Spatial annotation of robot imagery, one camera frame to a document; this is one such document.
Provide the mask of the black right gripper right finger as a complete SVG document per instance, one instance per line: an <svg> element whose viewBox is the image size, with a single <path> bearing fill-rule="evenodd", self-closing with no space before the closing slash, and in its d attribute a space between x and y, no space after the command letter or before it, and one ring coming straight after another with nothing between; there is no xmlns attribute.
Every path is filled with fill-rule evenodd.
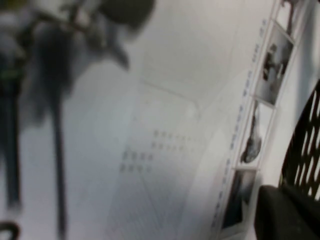
<svg viewBox="0 0 320 240"><path fill-rule="evenodd" d="M308 222L320 221L320 203L310 196L300 192L293 186L283 186L283 192L288 195L298 212Z"/></svg>

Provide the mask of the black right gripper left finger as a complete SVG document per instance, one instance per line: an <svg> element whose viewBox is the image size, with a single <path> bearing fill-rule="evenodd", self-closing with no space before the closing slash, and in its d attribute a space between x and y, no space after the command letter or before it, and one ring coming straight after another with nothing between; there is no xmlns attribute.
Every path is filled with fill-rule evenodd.
<svg viewBox="0 0 320 240"><path fill-rule="evenodd" d="M258 240L318 240L320 222L308 222L285 194L283 185L259 188L254 230Z"/></svg>

